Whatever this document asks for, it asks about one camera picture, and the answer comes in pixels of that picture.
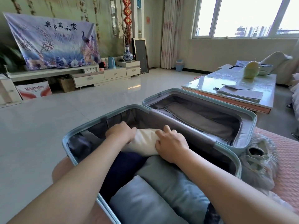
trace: purple tapestry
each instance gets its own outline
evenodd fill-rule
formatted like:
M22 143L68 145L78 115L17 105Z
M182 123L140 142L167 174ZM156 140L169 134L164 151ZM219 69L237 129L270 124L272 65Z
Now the purple tapestry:
M94 23L15 13L4 16L30 70L101 62Z

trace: person's right arm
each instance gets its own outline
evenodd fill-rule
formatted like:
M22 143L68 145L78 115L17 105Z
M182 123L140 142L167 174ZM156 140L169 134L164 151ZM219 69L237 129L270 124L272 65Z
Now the person's right arm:
M157 131L156 149L176 164L207 196L227 224L299 224L299 216L189 149L169 126Z

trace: blue and white porcelain vase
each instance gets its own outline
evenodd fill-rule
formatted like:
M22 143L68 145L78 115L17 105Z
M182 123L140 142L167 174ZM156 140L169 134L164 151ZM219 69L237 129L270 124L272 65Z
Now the blue and white porcelain vase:
M126 52L123 54L123 59L125 61L132 61L133 60L133 54L130 53L129 47L130 45L125 45Z

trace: forearm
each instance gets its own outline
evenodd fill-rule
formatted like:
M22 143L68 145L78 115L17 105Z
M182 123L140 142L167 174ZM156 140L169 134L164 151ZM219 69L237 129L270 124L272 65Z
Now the forearm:
M108 137L92 154L33 200L12 223L83 223L124 139Z
M225 223L299 223L294 213L242 180L184 150L177 166L204 192Z

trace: white tile floor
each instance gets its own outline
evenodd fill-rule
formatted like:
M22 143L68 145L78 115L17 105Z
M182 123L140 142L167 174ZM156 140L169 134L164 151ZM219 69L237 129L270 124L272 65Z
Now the white tile floor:
M44 191L54 166L65 157L62 137L73 128L125 105L141 104L160 91L180 88L199 76L192 72L154 69L150 73L80 91L36 98L0 109L0 223L5 223ZM276 111L262 116L262 128L290 135L294 115L284 106L290 92L278 88ZM277 115L286 118L286 124Z

